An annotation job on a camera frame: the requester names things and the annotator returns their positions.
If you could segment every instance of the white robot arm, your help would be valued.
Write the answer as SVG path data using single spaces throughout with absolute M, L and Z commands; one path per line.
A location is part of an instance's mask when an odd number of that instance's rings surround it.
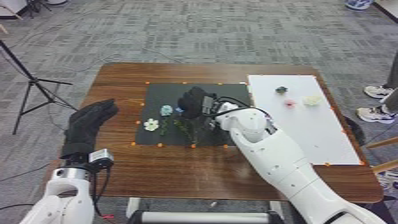
M 282 192 L 308 224 L 381 224 L 376 215 L 351 204 L 326 186 L 303 156 L 299 146 L 273 127 L 255 108 L 235 110 L 223 103 L 214 121 L 251 164 L 259 176 Z
M 93 205 L 90 199 L 88 172 L 77 168 L 52 171 L 42 199 L 20 220 L 20 224 L 92 223 Z M 76 191 L 74 196 L 60 196 Z

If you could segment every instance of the sneaker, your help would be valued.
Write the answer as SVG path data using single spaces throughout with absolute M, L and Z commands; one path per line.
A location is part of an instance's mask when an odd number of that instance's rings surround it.
M 356 116 L 367 122 L 379 122 L 383 124 L 390 124 L 394 122 L 394 115 L 383 111 L 383 105 L 370 108 L 356 108 Z
M 369 97 L 381 99 L 390 93 L 394 89 L 383 88 L 383 86 L 365 86 L 363 93 Z

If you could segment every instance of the white board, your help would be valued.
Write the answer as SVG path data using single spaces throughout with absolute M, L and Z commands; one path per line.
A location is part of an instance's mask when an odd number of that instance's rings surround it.
M 283 86 L 283 95 L 275 93 Z M 358 165 L 354 149 L 312 75 L 248 75 L 253 105 L 273 118 L 278 128 L 296 141 L 314 165 Z M 315 106 L 303 105 L 305 96 L 319 96 Z M 296 102 L 287 108 L 285 100 Z

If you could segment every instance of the tripod leg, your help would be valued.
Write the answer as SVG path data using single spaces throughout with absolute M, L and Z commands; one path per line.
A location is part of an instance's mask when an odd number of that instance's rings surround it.
M 51 90 L 38 84 L 35 83 L 35 86 L 38 86 L 42 88 L 42 90 L 45 91 L 45 93 L 49 93 L 52 99 L 56 98 L 58 101 L 61 102 L 63 106 L 67 106 L 74 111 L 77 111 L 77 109 L 74 108 L 74 106 L 67 103 L 67 101 L 56 96 L 56 94 L 51 92 Z
M 31 88 L 31 83 L 28 83 L 28 88 L 26 88 L 26 92 L 24 92 L 24 96 L 22 96 L 22 102 L 20 102 L 20 108 L 19 108 L 19 113 L 17 113 L 17 118 L 15 118 L 12 135 L 15 135 L 15 130 L 17 130 L 19 122 L 20 122 L 20 115 L 22 115 L 22 110 L 24 110 L 24 105 L 26 105 L 26 100 L 28 100 L 29 88 Z
M 38 1 L 38 4 L 44 6 L 45 10 L 51 12 L 52 10 L 47 8 L 45 4 Z
M 54 81 L 54 80 L 47 80 L 47 79 L 36 79 L 36 80 L 42 81 L 42 82 L 56 83 L 56 84 L 72 85 L 68 82 L 60 82 L 60 81 Z

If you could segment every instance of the tripod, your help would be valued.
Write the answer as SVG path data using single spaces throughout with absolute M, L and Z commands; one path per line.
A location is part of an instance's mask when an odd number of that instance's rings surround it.
M 72 107 L 72 105 L 65 102 L 65 100 L 56 96 L 56 94 L 51 92 L 51 90 L 40 85 L 40 82 L 47 82 L 47 83 L 54 83 L 56 84 L 56 88 L 54 88 L 54 92 L 58 90 L 58 85 L 70 85 L 70 83 L 67 82 L 58 82 L 58 81 L 52 81 L 52 80 L 47 80 L 47 79 L 36 79 L 22 64 L 20 64 L 20 61 L 17 60 L 15 56 L 13 56 L 13 53 L 10 52 L 10 49 L 3 43 L 3 41 L 0 40 L 0 47 L 3 48 L 3 51 L 22 71 L 22 75 L 24 77 L 28 78 L 28 88 L 26 88 L 26 92 L 24 92 L 24 96 L 22 96 L 22 102 L 20 102 L 20 109 L 19 109 L 19 113 L 17 113 L 17 118 L 15 118 L 15 125 L 13 125 L 13 130 L 12 130 L 12 135 L 15 134 L 15 131 L 17 131 L 17 127 L 19 127 L 19 122 L 20 122 L 20 116 L 29 113 L 33 110 L 36 110 L 40 107 L 44 107 L 49 103 L 54 103 L 58 106 L 65 107 L 65 108 L 70 108 L 72 110 L 76 110 L 76 108 Z M 45 98 L 45 102 L 40 103 L 33 108 L 29 108 L 28 110 L 24 110 L 24 106 L 26 106 L 26 100 L 28 100 L 28 94 L 29 94 L 29 90 L 31 90 L 31 87 L 36 87 L 42 95 L 44 95 L 44 98 Z

